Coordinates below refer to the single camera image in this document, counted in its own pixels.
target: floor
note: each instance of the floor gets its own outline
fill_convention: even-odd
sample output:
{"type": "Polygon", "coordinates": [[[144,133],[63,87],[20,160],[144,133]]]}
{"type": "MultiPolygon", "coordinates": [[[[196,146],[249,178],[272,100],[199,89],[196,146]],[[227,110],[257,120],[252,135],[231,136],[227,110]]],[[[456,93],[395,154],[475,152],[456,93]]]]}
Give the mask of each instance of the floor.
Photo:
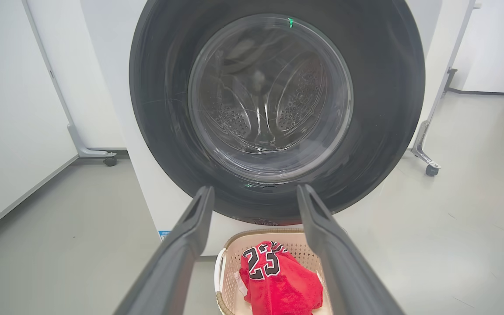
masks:
{"type": "MultiPolygon", "coordinates": [[[[425,147],[337,215],[409,315],[504,314],[504,96],[448,93],[425,147]]],[[[75,163],[0,221],[0,314],[112,314],[160,241],[129,160],[75,163]]],[[[214,261],[185,314],[217,315],[214,261]]]]}

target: caster wheel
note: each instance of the caster wheel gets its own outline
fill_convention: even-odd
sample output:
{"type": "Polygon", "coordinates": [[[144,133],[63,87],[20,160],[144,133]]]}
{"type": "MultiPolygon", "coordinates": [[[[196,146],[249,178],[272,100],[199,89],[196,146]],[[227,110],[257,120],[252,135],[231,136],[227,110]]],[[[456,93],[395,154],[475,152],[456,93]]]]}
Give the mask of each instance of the caster wheel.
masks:
{"type": "Polygon", "coordinates": [[[435,176],[438,174],[438,169],[428,165],[425,169],[425,174],[427,174],[428,176],[435,176]]]}
{"type": "Polygon", "coordinates": [[[104,164],[106,164],[107,167],[113,167],[116,163],[118,163],[118,160],[116,160],[115,157],[107,157],[104,159],[104,164]]]}

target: white wall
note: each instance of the white wall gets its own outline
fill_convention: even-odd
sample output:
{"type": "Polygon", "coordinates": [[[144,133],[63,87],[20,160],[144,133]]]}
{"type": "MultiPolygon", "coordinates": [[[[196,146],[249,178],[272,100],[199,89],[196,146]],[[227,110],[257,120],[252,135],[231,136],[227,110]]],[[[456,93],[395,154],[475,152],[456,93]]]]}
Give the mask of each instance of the white wall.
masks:
{"type": "Polygon", "coordinates": [[[28,0],[28,6],[85,146],[124,149],[79,0],[28,0]]]}
{"type": "Polygon", "coordinates": [[[456,56],[451,87],[504,92],[504,0],[480,0],[456,56]]]}
{"type": "Polygon", "coordinates": [[[427,56],[437,27],[442,0],[406,0],[420,32],[423,52],[427,56]]]}
{"type": "Polygon", "coordinates": [[[19,0],[0,0],[0,216],[77,155],[19,0]]]}

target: beige basket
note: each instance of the beige basket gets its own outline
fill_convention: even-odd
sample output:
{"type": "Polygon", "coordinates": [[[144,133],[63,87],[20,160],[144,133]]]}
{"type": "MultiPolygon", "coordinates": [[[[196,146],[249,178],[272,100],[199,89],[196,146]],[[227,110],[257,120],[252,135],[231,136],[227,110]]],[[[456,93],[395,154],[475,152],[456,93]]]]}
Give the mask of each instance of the beige basket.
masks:
{"type": "Polygon", "coordinates": [[[214,285],[217,305],[224,315],[252,315],[250,304],[238,290],[234,274],[240,269],[240,255],[263,241],[274,241],[285,246],[306,269],[318,273],[324,286],[322,307],[312,311],[313,315],[332,315],[328,289],[320,259],[308,247],[303,230],[268,229],[247,231],[233,236],[224,245],[215,262],[214,285]]]}

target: black rubber gasket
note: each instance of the black rubber gasket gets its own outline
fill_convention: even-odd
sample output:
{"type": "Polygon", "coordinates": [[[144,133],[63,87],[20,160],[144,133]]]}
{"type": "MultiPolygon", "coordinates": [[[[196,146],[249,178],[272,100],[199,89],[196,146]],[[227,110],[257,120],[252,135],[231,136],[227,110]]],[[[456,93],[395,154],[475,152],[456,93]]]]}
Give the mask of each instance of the black rubber gasket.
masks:
{"type": "Polygon", "coordinates": [[[301,221],[298,184],[310,184],[335,213],[386,178],[416,129],[424,69],[417,26],[403,0],[149,0],[133,38],[129,81],[141,133],[180,188],[193,196],[214,186],[218,213],[288,225],[301,221]],[[190,122],[194,59],[214,33],[253,14],[284,14],[315,26],[342,53],[352,78],[353,114],[342,142],[320,167],[290,183],[235,176],[208,156],[190,122]]]}

